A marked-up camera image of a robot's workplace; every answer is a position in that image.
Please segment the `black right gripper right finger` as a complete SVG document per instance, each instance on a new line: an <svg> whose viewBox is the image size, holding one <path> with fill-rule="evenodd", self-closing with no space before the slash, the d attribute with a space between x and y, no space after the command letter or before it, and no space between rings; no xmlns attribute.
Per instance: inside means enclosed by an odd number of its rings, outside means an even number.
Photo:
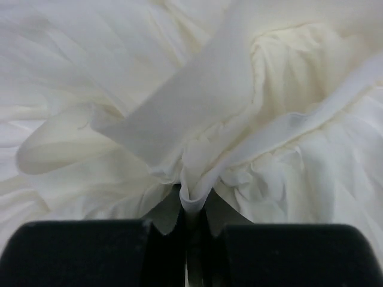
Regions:
<svg viewBox="0 0 383 287"><path fill-rule="evenodd" d="M382 286L368 240L343 224L226 224L199 215L205 286Z"/></svg>

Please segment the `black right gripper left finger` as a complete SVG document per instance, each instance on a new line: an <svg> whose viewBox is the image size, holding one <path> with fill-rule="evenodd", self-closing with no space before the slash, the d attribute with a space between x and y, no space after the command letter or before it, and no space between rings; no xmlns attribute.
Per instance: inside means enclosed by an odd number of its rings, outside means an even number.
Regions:
<svg viewBox="0 0 383 287"><path fill-rule="evenodd" d="M1 255L1 285L184 286L183 247L147 219L30 222Z"/></svg>

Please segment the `white skirt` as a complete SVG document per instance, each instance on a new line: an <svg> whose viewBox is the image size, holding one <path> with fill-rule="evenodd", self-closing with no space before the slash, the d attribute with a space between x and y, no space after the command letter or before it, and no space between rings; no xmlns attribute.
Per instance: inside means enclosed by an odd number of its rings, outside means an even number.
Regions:
<svg viewBox="0 0 383 287"><path fill-rule="evenodd" d="M1 2L1 245L176 184L382 248L382 2Z"/></svg>

